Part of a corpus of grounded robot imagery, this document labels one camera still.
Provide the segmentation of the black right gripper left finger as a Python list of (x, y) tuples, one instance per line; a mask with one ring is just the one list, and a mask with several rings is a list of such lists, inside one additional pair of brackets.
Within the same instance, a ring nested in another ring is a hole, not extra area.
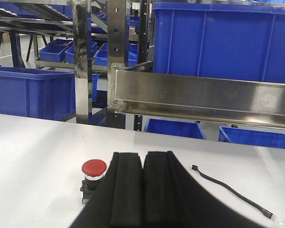
[(114, 152), (103, 180), (72, 228), (141, 228), (142, 163), (137, 153)]

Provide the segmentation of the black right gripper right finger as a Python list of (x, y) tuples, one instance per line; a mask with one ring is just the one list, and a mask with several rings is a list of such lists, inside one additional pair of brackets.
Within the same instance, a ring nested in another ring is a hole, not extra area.
[(148, 152), (143, 165), (147, 228), (260, 228), (204, 189), (172, 151)]

